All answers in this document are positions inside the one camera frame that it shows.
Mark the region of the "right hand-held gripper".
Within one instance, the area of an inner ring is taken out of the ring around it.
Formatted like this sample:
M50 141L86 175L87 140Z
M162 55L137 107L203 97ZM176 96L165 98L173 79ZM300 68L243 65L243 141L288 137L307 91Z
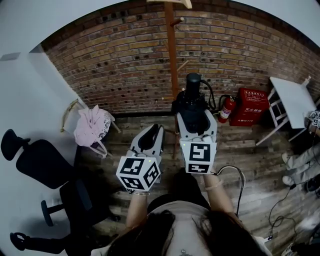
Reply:
M208 127L203 135L189 133L182 115L179 112L176 114L180 134L179 144L181 154L185 171L190 174L209 174L217 152L217 121L208 109L204 111L204 114Z

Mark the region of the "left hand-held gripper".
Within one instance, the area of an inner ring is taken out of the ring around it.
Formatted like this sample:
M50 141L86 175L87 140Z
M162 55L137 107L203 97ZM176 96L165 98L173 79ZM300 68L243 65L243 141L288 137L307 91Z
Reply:
M116 177L127 190L148 192L161 181L164 127L153 124L136 135L125 156L120 158Z

